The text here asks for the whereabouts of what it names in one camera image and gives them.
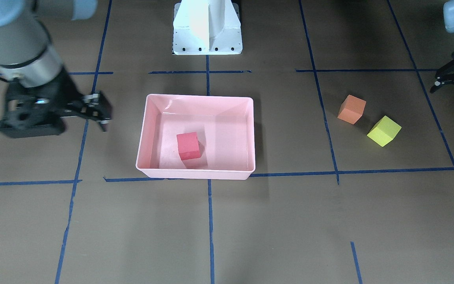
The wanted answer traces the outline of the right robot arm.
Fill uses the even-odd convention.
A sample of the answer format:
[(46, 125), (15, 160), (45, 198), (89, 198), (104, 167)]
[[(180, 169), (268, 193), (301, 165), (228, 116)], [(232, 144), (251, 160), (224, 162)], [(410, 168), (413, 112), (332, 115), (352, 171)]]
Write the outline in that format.
[(112, 105), (100, 91), (83, 95), (40, 17), (85, 20), (96, 0), (0, 0), (0, 81), (6, 83), (0, 133), (10, 138), (60, 135), (65, 117), (107, 131)]

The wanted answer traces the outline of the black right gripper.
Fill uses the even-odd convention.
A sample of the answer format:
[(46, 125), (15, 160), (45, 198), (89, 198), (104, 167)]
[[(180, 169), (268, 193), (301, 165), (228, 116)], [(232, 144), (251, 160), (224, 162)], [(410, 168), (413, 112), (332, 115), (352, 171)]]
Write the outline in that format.
[(100, 121), (102, 132), (108, 131), (112, 105), (103, 92), (83, 95), (67, 70), (62, 69), (48, 83), (33, 88), (23, 86), (24, 77), (9, 81), (5, 94), (6, 121), (44, 121), (54, 114), (58, 117), (77, 115)]

